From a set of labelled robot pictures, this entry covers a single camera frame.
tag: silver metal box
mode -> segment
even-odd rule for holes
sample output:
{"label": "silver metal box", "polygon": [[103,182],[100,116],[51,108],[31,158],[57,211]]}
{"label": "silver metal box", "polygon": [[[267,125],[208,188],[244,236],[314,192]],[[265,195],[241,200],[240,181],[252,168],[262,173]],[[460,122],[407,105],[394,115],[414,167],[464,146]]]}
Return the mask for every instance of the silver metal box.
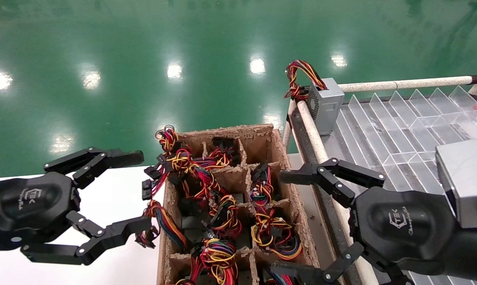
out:
{"label": "silver metal box", "polygon": [[477,141],[461,141],[435,149],[439,179],[460,225],[477,228]]}
{"label": "silver metal box", "polygon": [[323,78],[327,90],[318,90],[313,82],[309,89],[307,106],[320,135],[329,135],[344,101],[344,92],[333,78]]}

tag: white rod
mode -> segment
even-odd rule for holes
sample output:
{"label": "white rod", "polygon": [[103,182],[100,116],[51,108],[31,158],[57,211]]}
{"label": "white rod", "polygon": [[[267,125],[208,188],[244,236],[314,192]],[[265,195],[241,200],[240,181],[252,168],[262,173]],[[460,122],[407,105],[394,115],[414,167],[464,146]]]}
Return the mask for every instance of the white rod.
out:
{"label": "white rod", "polygon": [[472,83],[472,76],[456,76],[429,79],[413,79],[398,81],[366,82],[339,84],[343,92],[360,92],[373,90],[395,90],[422,87],[439,87],[452,85],[465,85]]}
{"label": "white rod", "polygon": [[[291,113],[295,110],[295,101],[290,100],[290,106],[288,107],[288,117],[291,117]],[[289,122],[286,120],[286,126],[284,127],[284,135],[282,136],[282,143],[288,151],[288,145],[290,144],[290,137],[291,137],[291,126]]]}
{"label": "white rod", "polygon": [[[305,101],[299,101],[297,103],[298,110],[300,111],[300,116],[302,117],[303,124],[305,125],[305,129],[307,130],[307,135],[309,135],[310,144],[316,153],[316,157],[318,158],[318,163],[322,163],[328,160],[328,154],[325,151],[325,147],[323,146],[323,142],[321,141],[320,134],[318,133],[318,129],[314,124],[314,120],[310,115],[309,108],[307,108],[307,103]],[[342,207],[338,204],[334,199],[332,199],[334,204],[335,210],[339,217],[340,226],[343,229],[344,235],[347,239],[347,244],[352,245],[353,240],[349,235],[349,210]],[[374,270],[372,266],[363,258],[358,258],[354,264],[358,269],[358,274],[360,275],[360,279],[362,280],[363,285],[377,285],[378,280],[376,278],[376,274],[374,274]]]}

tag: cardboard divider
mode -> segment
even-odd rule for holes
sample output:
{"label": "cardboard divider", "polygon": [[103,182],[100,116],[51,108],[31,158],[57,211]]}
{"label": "cardboard divider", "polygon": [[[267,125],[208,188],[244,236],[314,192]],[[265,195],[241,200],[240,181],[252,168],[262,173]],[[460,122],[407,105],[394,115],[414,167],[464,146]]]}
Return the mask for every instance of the cardboard divider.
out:
{"label": "cardboard divider", "polygon": [[[303,252],[294,262],[319,267],[318,258],[312,235],[307,224],[307,215],[300,201],[298,190],[295,185],[282,184],[278,182],[278,173],[282,169],[291,169],[286,149],[282,144],[282,139],[278,130],[272,125],[254,125],[237,126],[231,128],[221,128],[215,130],[188,132],[179,134],[183,144],[189,145],[194,151],[195,157],[208,155],[213,150],[213,137],[228,137],[237,139],[238,151],[240,153],[240,165],[236,167],[225,167],[212,170],[213,175],[219,184],[226,188],[229,193],[244,194],[244,203],[237,204],[237,216],[242,222],[243,233],[248,235],[249,241],[250,229],[254,224],[254,213],[256,209],[251,202],[251,172],[254,171],[260,163],[268,162],[272,170],[272,183],[275,189],[279,190],[282,200],[273,201],[269,206],[275,206],[282,209],[284,217],[295,227],[295,232],[300,237]],[[181,214],[177,208],[179,197],[175,187],[166,183],[164,207],[180,225]],[[175,284],[177,280],[183,278],[181,274],[190,269],[190,255],[180,254],[181,249],[177,249],[168,236],[162,232],[160,236],[160,255],[158,268],[158,282],[161,284]],[[280,258],[274,253],[264,253],[257,246],[241,246],[244,244],[243,237],[237,239],[237,265],[239,267],[240,285],[248,285],[249,279],[252,285],[259,285],[257,264],[262,265]],[[212,279],[202,278],[202,283],[212,284]]]}

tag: wire bundle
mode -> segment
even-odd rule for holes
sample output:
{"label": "wire bundle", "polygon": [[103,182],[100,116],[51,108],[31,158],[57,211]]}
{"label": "wire bundle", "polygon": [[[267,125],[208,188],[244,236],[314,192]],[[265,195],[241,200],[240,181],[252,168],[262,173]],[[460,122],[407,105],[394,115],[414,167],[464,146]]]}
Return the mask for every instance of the wire bundle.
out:
{"label": "wire bundle", "polygon": [[[220,226],[212,227],[212,230],[221,238],[237,238],[242,231],[242,223],[237,217],[237,203],[231,195],[226,195],[221,198],[218,206],[219,211],[225,211],[226,220]],[[220,215],[211,209],[209,214],[214,217]]]}
{"label": "wire bundle", "polygon": [[274,217],[274,209],[270,209],[268,213],[261,207],[257,209],[256,224],[251,229],[251,236],[257,245],[283,260],[293,260],[299,256],[302,245],[293,226],[283,218]]}
{"label": "wire bundle", "polygon": [[272,200],[273,186],[271,184],[271,168],[262,171],[260,179],[253,184],[251,200],[259,207],[265,207]]}
{"label": "wire bundle", "polygon": [[265,285],[293,285],[289,276],[275,274],[269,267],[265,267],[265,271],[271,276],[271,279],[266,280]]}
{"label": "wire bundle", "polygon": [[172,167],[175,171],[190,173],[200,181],[202,189],[195,194],[195,199],[201,204],[208,201],[209,207],[217,211],[218,201],[214,199],[212,192],[226,196],[228,195],[228,191],[217,182],[214,175],[205,167],[195,163],[191,153],[186,148],[179,149],[174,157],[167,160],[172,163]]}
{"label": "wire bundle", "polygon": [[172,125],[166,125],[162,130],[157,131],[155,137],[161,144],[165,156],[172,153],[175,143],[179,140],[179,135]]}
{"label": "wire bundle", "polygon": [[297,79],[297,70],[302,70],[309,79],[316,85],[316,87],[320,88],[321,90],[327,90],[327,86],[321,80],[320,76],[314,70],[312,65],[306,63],[303,60],[295,60],[286,67],[286,75],[290,80],[290,88],[284,94],[284,98],[291,97],[291,99],[298,99],[298,100],[306,100],[309,96],[308,94],[302,94],[302,86],[296,83]]}
{"label": "wire bundle", "polygon": [[219,285],[235,285],[239,272],[235,263],[235,247],[217,238],[205,239],[203,242],[199,258],[204,267],[210,269]]}
{"label": "wire bundle", "polygon": [[[143,215],[148,215],[149,217],[156,218],[157,223],[163,229],[168,237],[175,242],[176,245],[185,249],[189,246],[189,241],[186,239],[184,234],[182,234],[181,229],[177,227],[173,218],[170,214],[167,213],[166,209],[159,204],[156,200],[150,200],[147,209],[144,210]],[[147,242],[147,232],[142,232],[139,235],[139,238],[143,242]]]}
{"label": "wire bundle", "polygon": [[206,158],[194,159],[195,164],[202,166],[208,170],[215,168],[223,168],[231,163],[232,148],[226,148],[221,151],[221,148],[213,150]]}
{"label": "wire bundle", "polygon": [[271,184],[271,168],[264,164],[256,173],[256,182],[253,182],[251,191],[251,200],[256,205],[256,222],[251,228],[251,237],[264,251],[271,251],[283,260],[293,260],[302,252],[300,237],[285,219],[275,217],[274,209],[266,209],[274,190]]}

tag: metal frame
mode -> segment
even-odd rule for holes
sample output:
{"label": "metal frame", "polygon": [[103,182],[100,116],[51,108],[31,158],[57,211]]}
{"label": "metal frame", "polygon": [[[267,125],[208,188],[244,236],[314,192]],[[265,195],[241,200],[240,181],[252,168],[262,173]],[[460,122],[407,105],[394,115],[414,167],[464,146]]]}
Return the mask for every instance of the metal frame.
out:
{"label": "metal frame", "polygon": [[[469,94],[477,96],[477,76],[339,84],[339,87],[346,93],[471,84],[473,86]],[[297,149],[305,163],[322,163],[328,160],[325,146],[322,143],[305,101],[290,101],[286,127],[282,137],[286,148],[288,148],[291,134],[293,134]],[[314,194],[318,200],[319,210],[325,220],[327,231],[334,247],[333,258],[335,259],[336,256],[340,256],[353,243],[352,238],[349,236],[349,211],[335,202],[319,187],[314,187]],[[379,274],[379,271],[374,269],[363,258],[356,260],[354,265],[344,274],[343,278],[348,285],[377,285],[378,283],[389,281],[388,279],[383,280],[384,276]]]}

